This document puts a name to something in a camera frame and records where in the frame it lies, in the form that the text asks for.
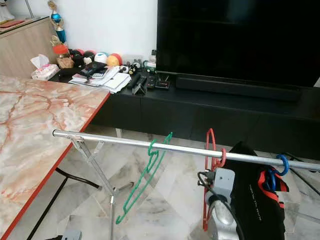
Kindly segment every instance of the tissue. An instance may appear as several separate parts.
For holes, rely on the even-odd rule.
[[[37,68],[31,73],[31,77],[34,80],[47,81],[59,72],[58,66],[49,64],[49,58],[43,54],[31,58],[30,61]]]

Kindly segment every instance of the tissue box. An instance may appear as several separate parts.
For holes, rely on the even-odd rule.
[[[59,70],[60,69],[56,64],[46,64],[42,66],[42,68],[33,71],[31,77],[34,80],[47,81],[59,72]]]

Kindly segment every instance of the stack of papers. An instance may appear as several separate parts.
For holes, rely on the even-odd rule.
[[[72,76],[71,84],[86,85],[90,87],[98,87],[108,89],[112,94],[119,92],[125,87],[131,80],[131,77],[127,73],[120,73],[120,67],[115,66],[107,70],[104,78],[90,78],[75,74]]]

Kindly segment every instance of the green hanger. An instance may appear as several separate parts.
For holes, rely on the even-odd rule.
[[[167,137],[165,137],[163,143],[164,144],[168,144],[170,142],[170,140],[172,139],[172,135],[173,133],[171,132]],[[125,216],[127,215],[127,213],[129,212],[129,210],[132,208],[132,206],[136,203],[136,201],[138,200],[138,198],[140,197],[140,195],[145,191],[145,189],[147,188],[147,186],[149,185],[149,183],[151,182],[152,178],[154,177],[156,171],[158,170],[164,156],[165,156],[165,153],[166,151],[163,151],[161,157],[160,157],[160,160],[158,161],[152,175],[149,177],[149,179],[146,181],[145,185],[143,186],[143,188],[141,189],[141,191],[138,193],[138,195],[135,197],[135,199],[132,201],[132,203],[128,205],[129,201],[131,200],[133,194],[135,193],[135,191],[137,190],[137,188],[139,187],[140,183],[141,183],[141,180],[142,178],[145,176],[146,173],[149,173],[153,166],[155,165],[155,163],[157,162],[158,160],[158,157],[159,157],[159,150],[155,150],[155,151],[151,151],[152,149],[152,145],[156,142],[157,140],[153,140],[148,148],[148,156],[150,156],[149,158],[149,162],[147,164],[147,166],[144,168],[143,172],[141,173],[140,175],[140,178],[138,180],[138,182],[135,184],[135,186],[133,187],[128,199],[125,201],[125,203],[123,204],[123,212],[124,214],[122,216],[118,216],[116,218],[116,221],[115,221],[115,224],[119,224],[121,223],[121,221],[125,218]]]

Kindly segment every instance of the trophy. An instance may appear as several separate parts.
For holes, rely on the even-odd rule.
[[[54,1],[49,0],[47,3],[49,8],[52,10],[50,22],[53,24],[55,32],[59,37],[60,41],[63,44],[66,44],[66,32],[63,28],[64,20],[61,18],[60,14],[57,13],[57,5],[54,3]]]

